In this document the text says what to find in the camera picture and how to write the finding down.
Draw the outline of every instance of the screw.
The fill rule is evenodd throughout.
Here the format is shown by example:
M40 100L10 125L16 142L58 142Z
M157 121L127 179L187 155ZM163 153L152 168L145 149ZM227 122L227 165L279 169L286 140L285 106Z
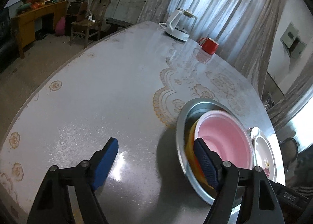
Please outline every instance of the screw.
M50 170L51 172L53 172L53 171L56 171L57 168L58 168L58 167L57 167L56 165L53 165L53 166L49 167L49 170Z
M83 160L83 161L80 163L80 165L81 165L82 167L87 167L87 166L89 165L89 161Z
M227 167L227 168L229 168L232 164L231 164L231 162L230 161L224 161L223 162L223 165L225 166L225 167Z
M258 172L262 172L262 171L263 171L263 169L262 169L260 166L256 166L255 169L256 169L256 171L258 171Z

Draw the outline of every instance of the blue rubber pad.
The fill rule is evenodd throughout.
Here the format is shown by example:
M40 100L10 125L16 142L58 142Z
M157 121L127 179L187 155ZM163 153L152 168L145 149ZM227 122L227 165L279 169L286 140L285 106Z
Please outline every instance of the blue rubber pad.
M109 141L107 144L107 150L100 160L98 166L94 171L94 180L91 184L91 188L96 191L97 188L102 186L110 172L110 169L113 165L114 159L118 152L118 142L116 138L112 138L113 140Z
M217 178L216 169L206 154L205 150L203 149L202 145L200 144L199 139L196 139L193 145L193 151L195 156L198 159L198 162L201 166L201 169L204 173L204 176L208 182L208 184L213 187L215 190L218 190L219 182Z

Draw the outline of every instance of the wooden cabinet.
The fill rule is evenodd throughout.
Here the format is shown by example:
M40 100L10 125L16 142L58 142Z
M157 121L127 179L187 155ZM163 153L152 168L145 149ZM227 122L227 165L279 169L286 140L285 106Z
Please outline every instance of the wooden cabinet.
M35 40L34 21L37 18L53 13L53 29L61 17L66 14L67 1L44 5L38 9L25 12L11 19L11 27L18 44L20 57L24 58L23 47Z

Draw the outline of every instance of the plate with floral design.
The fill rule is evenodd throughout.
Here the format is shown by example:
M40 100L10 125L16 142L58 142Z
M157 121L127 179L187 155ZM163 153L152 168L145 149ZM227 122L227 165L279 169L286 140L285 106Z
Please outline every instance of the plate with floral design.
M276 164L269 141L258 127L252 128L250 137L257 165L263 168L268 179L276 182Z

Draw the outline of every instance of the metal basin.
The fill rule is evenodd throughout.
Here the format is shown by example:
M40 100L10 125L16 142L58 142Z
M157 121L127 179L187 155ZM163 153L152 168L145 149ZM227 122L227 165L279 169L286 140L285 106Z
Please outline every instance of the metal basin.
M185 154L185 145L188 140L188 134L191 126L203 115L205 112L210 110L222 110L226 111L233 117L236 117L227 107L209 98L196 98L188 101L182 108L176 126L176 147L180 165L182 170L191 183L196 193L205 201L207 204L212 205L214 198L208 194L208 192L199 184L195 175L193 174L189 162ZM237 197L234 202L234 207L239 205L241 202L241 189L237 190Z

